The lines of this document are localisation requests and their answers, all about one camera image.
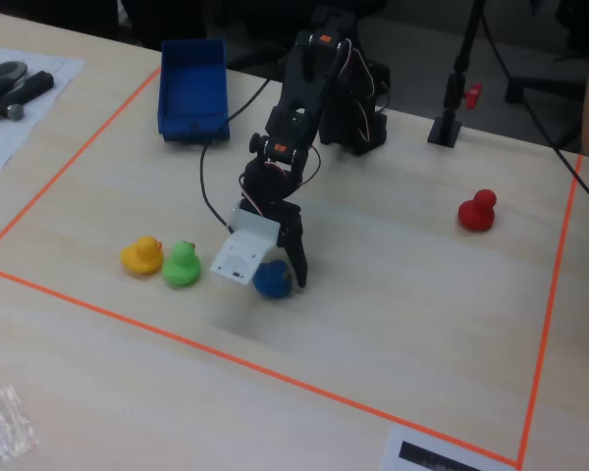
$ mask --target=white bracket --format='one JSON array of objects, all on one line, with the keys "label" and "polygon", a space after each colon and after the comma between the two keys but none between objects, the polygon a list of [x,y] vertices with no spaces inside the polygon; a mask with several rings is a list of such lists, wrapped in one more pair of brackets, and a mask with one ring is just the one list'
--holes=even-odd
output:
[{"label": "white bracket", "polygon": [[234,233],[216,255],[211,271],[248,285],[264,256],[277,245],[280,225],[234,207],[229,226]]}]

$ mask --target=blue plastic bin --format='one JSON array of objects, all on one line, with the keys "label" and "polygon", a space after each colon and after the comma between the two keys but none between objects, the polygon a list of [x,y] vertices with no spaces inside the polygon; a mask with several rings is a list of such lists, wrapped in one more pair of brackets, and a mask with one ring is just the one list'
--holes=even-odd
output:
[{"label": "blue plastic bin", "polygon": [[229,138],[223,39],[164,41],[157,122],[164,140]]}]

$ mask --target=microphone stand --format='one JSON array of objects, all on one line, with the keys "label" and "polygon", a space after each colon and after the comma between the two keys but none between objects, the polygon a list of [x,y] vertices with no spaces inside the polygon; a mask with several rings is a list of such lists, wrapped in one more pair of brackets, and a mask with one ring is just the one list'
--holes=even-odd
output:
[{"label": "microphone stand", "polygon": [[461,126],[461,122],[455,119],[455,111],[460,107],[460,103],[464,97],[464,73],[469,68],[471,48],[478,32],[485,3],[486,0],[473,0],[471,16],[464,32],[460,53],[455,59],[454,71],[448,78],[448,85],[443,100],[445,110],[443,111],[443,115],[434,121],[432,130],[428,136],[428,142],[432,144],[445,145],[446,147],[455,146]]}]

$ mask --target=green rubber duck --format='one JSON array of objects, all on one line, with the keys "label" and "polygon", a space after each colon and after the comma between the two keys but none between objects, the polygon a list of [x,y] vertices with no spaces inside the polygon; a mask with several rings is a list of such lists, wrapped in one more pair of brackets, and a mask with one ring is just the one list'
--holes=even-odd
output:
[{"label": "green rubber duck", "polygon": [[200,260],[194,254],[194,244],[181,241],[173,247],[162,268],[164,280],[171,287],[186,287],[200,277]]}]

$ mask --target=rubber duck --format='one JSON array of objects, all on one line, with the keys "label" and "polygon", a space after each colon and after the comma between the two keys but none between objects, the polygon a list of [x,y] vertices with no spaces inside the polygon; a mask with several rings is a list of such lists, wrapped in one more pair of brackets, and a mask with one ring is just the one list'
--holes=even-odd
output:
[{"label": "rubber duck", "polygon": [[186,287],[200,277],[200,260],[194,249],[195,245],[186,241],[177,242],[173,247],[162,269],[164,280],[171,287]]},{"label": "rubber duck", "polygon": [[159,240],[145,235],[125,247],[120,254],[120,260],[131,272],[139,275],[154,273],[161,268],[164,262],[161,246]]},{"label": "rubber duck", "polygon": [[293,278],[286,262],[274,260],[259,266],[253,277],[253,284],[260,294],[269,299],[283,299],[291,292]]},{"label": "rubber duck", "polygon": [[465,201],[458,208],[458,220],[463,227],[475,232],[491,229],[495,221],[495,203],[498,201],[490,189],[481,189],[473,199]]}]

